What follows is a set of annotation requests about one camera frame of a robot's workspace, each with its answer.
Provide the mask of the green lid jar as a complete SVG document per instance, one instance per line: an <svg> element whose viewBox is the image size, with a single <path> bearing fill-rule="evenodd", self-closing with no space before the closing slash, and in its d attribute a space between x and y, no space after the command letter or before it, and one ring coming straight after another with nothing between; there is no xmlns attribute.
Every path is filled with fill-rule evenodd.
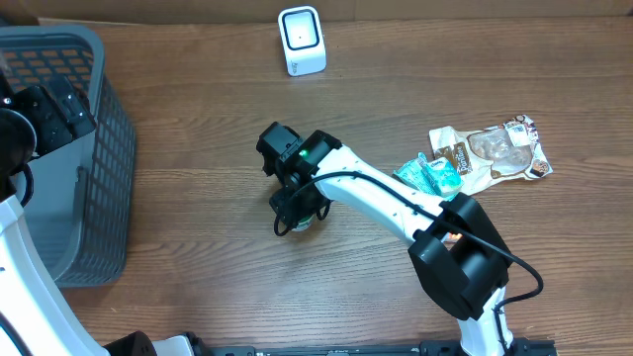
<svg viewBox="0 0 633 356"><path fill-rule="evenodd" d="M298 221L297 225L293 228L294 232L300 232L308 229L314 222L315 216L311 215L305 218L302 218Z"/></svg>

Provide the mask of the teal wipes packet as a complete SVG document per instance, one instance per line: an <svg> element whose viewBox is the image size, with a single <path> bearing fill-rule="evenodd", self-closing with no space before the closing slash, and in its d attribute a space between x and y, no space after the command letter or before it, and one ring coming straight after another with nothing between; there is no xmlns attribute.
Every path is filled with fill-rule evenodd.
<svg viewBox="0 0 633 356"><path fill-rule="evenodd" d="M439 174L422 152L417 155L417 158L395 170L393 175L407 186L418 191L435 196L441 195Z"/></svg>

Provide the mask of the orange Kleenex tissue pack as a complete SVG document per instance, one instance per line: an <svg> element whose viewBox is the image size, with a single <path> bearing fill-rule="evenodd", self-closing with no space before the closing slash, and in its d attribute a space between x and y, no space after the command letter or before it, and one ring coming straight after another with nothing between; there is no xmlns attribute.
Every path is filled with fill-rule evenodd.
<svg viewBox="0 0 633 356"><path fill-rule="evenodd" d="M461 238L463 237L462 233L453 233L453 232L448 232L444 239L443 242L444 243L456 243L457 241L459 241Z"/></svg>

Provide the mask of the beige snack pouch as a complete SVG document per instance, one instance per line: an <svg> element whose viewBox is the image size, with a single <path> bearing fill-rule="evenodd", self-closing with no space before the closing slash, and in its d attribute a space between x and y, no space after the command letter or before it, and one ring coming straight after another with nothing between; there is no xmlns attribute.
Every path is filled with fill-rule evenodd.
<svg viewBox="0 0 633 356"><path fill-rule="evenodd" d="M518 115L482 130L451 126L429 132L433 156L446 158L462 178L460 191L480 193L503 181L537 180L553 172L532 119Z"/></svg>

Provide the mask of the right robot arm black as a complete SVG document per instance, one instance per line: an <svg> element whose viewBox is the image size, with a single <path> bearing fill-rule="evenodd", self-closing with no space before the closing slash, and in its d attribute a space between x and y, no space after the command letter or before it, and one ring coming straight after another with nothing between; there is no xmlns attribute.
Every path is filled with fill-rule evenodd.
<svg viewBox="0 0 633 356"><path fill-rule="evenodd" d="M380 224L407 247L425 293L458 321L466 355L507 355L513 335L502 314L509 250L480 204L415 190L359 158L332 135L308 138L279 123L256 144L266 175L281 187L269 200L283 236L324 220L334 202Z"/></svg>

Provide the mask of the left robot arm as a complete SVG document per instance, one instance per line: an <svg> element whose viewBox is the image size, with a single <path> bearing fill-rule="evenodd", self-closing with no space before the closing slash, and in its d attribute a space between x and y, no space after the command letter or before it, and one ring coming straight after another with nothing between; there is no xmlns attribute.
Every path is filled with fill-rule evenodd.
<svg viewBox="0 0 633 356"><path fill-rule="evenodd" d="M135 331L100 345L79 322L38 255L24 207L30 161L92 133L89 101L66 77L19 92L1 82L1 352L4 355L211 354L192 332L152 341Z"/></svg>

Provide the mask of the white barcode scanner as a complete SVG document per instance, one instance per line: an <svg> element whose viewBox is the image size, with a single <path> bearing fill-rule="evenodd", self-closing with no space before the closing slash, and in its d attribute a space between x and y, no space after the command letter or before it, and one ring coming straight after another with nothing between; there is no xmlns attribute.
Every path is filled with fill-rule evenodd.
<svg viewBox="0 0 633 356"><path fill-rule="evenodd" d="M326 49L317 10L309 5L288 8L278 15L287 72L297 77L324 71Z"/></svg>

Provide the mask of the grey plastic basket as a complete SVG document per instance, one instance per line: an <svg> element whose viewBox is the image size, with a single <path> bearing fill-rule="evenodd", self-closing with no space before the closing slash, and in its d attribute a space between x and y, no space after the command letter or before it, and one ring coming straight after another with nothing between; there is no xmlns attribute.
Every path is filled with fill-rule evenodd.
<svg viewBox="0 0 633 356"><path fill-rule="evenodd" d="M4 27L1 53L13 90L60 76L87 100L95 130L30 162L26 221L58 287L112 283L126 266L136 132L105 74L103 44L78 25Z"/></svg>

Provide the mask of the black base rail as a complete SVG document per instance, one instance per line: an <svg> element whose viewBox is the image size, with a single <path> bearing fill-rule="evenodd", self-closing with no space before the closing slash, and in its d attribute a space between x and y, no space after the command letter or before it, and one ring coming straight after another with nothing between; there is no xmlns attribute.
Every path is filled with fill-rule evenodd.
<svg viewBox="0 0 633 356"><path fill-rule="evenodd" d="M557 356L554 341L515 339L506 355ZM215 356L459 356L467 355L459 341L422 341L417 345L374 345L360 347L254 348L252 346L214 347Z"/></svg>

